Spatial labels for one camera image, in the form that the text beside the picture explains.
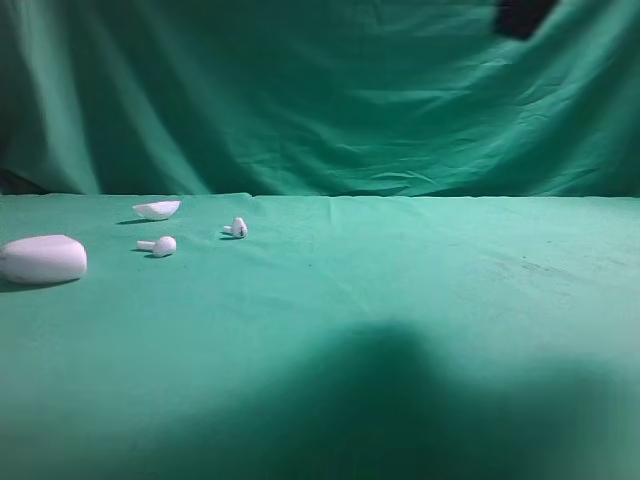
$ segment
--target green fabric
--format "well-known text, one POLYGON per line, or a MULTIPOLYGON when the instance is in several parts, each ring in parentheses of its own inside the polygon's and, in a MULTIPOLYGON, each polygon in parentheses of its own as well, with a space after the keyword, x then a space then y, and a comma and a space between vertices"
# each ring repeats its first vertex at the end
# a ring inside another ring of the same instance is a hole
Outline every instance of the green fabric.
POLYGON ((77 193, 640 192, 640 6, 3 0, 0 167, 77 193))
POLYGON ((2 197, 89 271, 0 283, 0 478, 640 478, 640 201, 147 200, 2 197))

